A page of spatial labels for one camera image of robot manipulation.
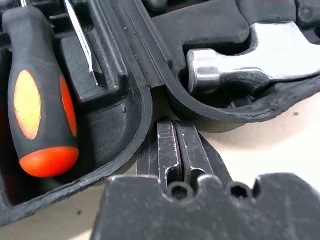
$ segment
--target hammer head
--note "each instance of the hammer head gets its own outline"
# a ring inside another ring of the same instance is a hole
[[[255,23],[250,33],[249,49],[234,56],[213,49],[188,52],[190,94],[214,93],[229,84],[244,86],[255,95],[271,83],[320,74],[315,61],[320,45],[311,44],[294,22]]]

